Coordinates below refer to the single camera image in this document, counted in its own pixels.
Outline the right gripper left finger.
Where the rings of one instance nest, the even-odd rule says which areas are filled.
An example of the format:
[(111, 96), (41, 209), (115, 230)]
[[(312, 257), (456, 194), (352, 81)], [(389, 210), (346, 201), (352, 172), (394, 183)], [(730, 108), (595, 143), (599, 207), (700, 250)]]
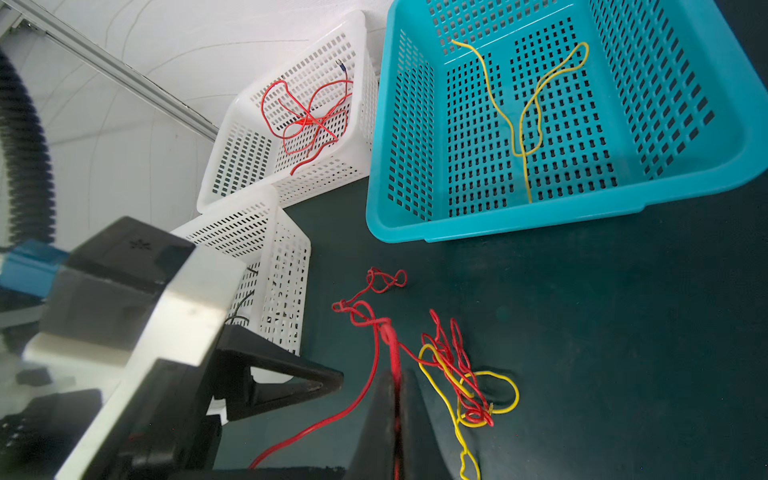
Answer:
[(347, 479), (396, 477), (397, 390), (391, 374), (381, 377), (352, 460), (343, 476)]

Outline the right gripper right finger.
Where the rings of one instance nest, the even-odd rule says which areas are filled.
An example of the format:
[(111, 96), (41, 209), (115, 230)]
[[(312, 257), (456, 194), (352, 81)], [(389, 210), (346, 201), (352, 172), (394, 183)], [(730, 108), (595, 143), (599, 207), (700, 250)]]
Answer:
[(399, 391), (399, 479), (451, 479), (413, 370)]

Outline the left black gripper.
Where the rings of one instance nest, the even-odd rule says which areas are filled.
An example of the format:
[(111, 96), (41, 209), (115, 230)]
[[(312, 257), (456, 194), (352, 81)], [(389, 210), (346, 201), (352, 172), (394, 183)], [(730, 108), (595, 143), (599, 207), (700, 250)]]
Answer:
[[(237, 325), (224, 326), (199, 366), (159, 360), (140, 384), (84, 474), (87, 479), (168, 479), (209, 470), (223, 399), (233, 420), (303, 403), (338, 390), (341, 372), (302, 359)], [(1, 476), (51, 479), (104, 406), (96, 389), (31, 399), (1, 419)]]

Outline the red alligator clip lead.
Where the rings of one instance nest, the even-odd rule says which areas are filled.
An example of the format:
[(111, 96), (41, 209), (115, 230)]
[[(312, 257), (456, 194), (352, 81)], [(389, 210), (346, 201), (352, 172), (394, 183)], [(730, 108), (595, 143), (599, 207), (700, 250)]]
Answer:
[(346, 133), (353, 80), (340, 60), (334, 73), (336, 76), (315, 88), (305, 102), (292, 93), (284, 79), (269, 85), (262, 96), (260, 112), (270, 134), (280, 141), (291, 175), (313, 163)]

